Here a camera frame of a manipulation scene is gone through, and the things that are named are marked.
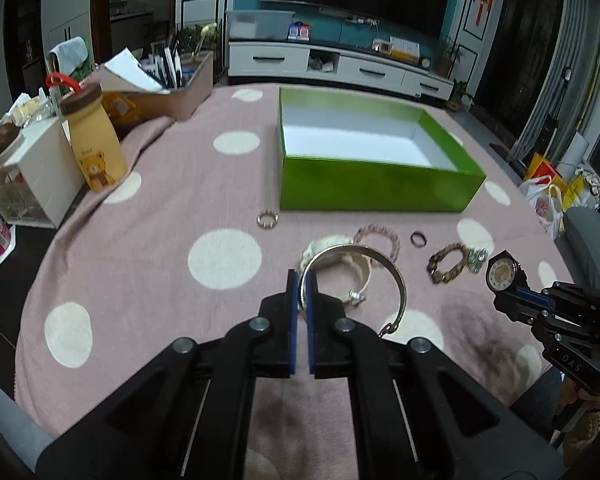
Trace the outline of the right human hand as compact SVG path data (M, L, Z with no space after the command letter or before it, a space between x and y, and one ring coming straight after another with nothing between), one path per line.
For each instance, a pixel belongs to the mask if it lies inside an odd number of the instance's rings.
M583 402L584 414L566 433L562 444L567 467L582 455L600 433L600 396L591 396L567 378L560 389L559 404L568 406L579 400Z

